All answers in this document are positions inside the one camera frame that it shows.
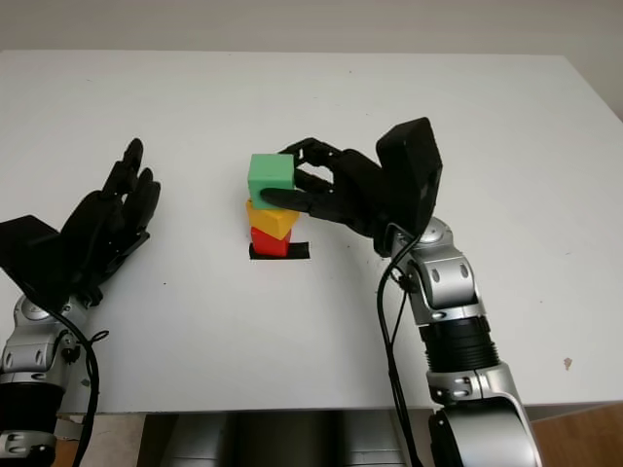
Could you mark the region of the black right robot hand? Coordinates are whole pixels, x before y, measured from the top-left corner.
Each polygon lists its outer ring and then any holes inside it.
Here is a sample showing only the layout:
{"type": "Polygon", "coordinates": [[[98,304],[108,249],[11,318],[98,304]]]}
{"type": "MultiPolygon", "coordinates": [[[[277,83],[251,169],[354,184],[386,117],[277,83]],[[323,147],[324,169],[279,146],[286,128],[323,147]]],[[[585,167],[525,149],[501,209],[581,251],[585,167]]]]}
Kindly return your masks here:
{"type": "Polygon", "coordinates": [[[293,189],[265,188],[260,192],[262,200],[345,225],[371,238],[375,252],[381,257],[390,256],[391,241],[387,239],[390,195],[379,165],[355,150],[339,150],[311,137],[282,152],[293,156],[295,165],[307,162],[328,168],[333,180],[329,182],[296,168],[293,189]]]}

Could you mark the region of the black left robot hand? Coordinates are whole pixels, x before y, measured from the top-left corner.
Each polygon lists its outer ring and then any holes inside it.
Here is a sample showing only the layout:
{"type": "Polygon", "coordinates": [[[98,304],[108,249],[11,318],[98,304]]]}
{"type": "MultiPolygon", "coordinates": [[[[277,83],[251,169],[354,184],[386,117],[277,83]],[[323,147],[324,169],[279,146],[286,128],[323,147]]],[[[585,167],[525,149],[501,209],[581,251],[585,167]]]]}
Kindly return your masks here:
{"type": "Polygon", "coordinates": [[[143,143],[134,138],[103,188],[86,195],[60,231],[69,294],[98,305],[100,286],[150,237],[161,183],[141,166],[143,143]]]}

